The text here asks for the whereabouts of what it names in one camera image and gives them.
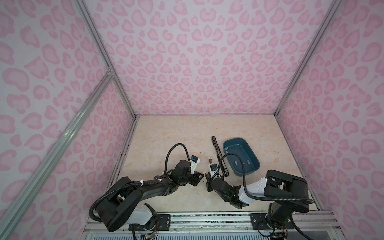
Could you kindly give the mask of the aluminium frame diagonal bar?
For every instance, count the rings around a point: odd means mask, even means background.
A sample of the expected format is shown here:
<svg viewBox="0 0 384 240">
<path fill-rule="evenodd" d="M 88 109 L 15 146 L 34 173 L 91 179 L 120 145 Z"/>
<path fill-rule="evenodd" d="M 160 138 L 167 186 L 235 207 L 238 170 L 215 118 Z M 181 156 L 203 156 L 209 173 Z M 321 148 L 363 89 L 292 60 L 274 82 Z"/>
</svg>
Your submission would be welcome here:
<svg viewBox="0 0 384 240">
<path fill-rule="evenodd" d="M 108 88 L 113 76 L 113 73 L 108 73 L 104 76 L 103 80 L 80 108 L 62 136 L 54 144 L 50 152 L 43 159 L 43 162 L 23 187 L 20 194 L 5 212 L 1 220 L 1 239 L 7 239 L 22 220 L 59 160 L 64 156 L 64 153 L 100 100 L 102 94 Z"/>
</svg>

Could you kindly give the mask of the teal plastic tray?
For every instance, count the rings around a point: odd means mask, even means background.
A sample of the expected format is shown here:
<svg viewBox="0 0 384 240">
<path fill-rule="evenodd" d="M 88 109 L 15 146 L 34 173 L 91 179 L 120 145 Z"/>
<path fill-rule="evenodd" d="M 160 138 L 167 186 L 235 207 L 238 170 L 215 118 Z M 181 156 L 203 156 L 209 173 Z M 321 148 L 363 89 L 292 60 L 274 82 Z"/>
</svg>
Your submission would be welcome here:
<svg viewBox="0 0 384 240">
<path fill-rule="evenodd" d="M 223 143 L 223 148 L 226 154 L 232 153 L 238 155 L 245 167 L 245 175 L 252 174 L 256 172 L 260 168 L 260 162 L 253 150 L 251 149 L 248 142 L 243 138 L 233 138 L 227 140 Z M 233 155 L 227 157 L 228 162 L 236 176 L 243 176 L 243 169 L 240 160 Z"/>
</svg>

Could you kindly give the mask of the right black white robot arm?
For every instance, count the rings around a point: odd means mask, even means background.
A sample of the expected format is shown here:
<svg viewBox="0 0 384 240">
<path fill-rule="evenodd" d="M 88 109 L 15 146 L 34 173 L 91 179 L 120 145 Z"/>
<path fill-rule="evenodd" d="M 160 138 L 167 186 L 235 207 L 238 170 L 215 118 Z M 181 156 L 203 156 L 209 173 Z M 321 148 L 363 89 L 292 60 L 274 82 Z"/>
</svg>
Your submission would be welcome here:
<svg viewBox="0 0 384 240">
<path fill-rule="evenodd" d="M 232 186 L 218 173 L 205 174 L 207 190 L 216 192 L 221 199 L 237 209 L 256 201 L 270 202 L 262 221 L 270 229 L 282 227 L 294 213 L 308 213 L 310 199 L 305 179 L 276 170 L 268 170 L 258 182 Z"/>
</svg>

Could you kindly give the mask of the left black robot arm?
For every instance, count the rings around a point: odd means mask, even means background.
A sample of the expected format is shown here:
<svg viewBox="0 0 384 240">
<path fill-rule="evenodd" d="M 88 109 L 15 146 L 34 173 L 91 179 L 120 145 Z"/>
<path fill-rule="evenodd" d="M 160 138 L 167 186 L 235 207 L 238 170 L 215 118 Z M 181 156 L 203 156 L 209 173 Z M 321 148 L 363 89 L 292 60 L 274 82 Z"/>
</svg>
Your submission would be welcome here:
<svg viewBox="0 0 384 240">
<path fill-rule="evenodd" d="M 154 197 L 165 197 L 179 187 L 196 187 L 204 174 L 196 171 L 198 162 L 181 160 L 174 169 L 155 176 L 153 180 L 133 181 L 128 177 L 118 180 L 101 197 L 92 203 L 89 217 L 105 225 L 114 232 L 124 224 L 136 224 L 152 229 L 157 221 L 157 213 L 147 203 L 142 210 L 137 209 L 140 202 Z"/>
</svg>

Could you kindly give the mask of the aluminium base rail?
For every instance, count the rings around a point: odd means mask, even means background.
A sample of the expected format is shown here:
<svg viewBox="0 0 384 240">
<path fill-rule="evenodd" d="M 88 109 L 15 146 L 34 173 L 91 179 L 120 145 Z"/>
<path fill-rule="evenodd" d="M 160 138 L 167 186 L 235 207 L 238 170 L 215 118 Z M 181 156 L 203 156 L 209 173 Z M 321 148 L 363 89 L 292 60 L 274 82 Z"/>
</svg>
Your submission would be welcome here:
<svg viewBox="0 0 384 240">
<path fill-rule="evenodd" d="M 160 213 L 166 228 L 156 233 L 157 240 L 265 240 L 286 237 L 303 240 L 343 240 L 345 236 L 330 211 L 294 213 L 282 227 L 268 227 L 262 212 L 176 212 Z"/>
</svg>

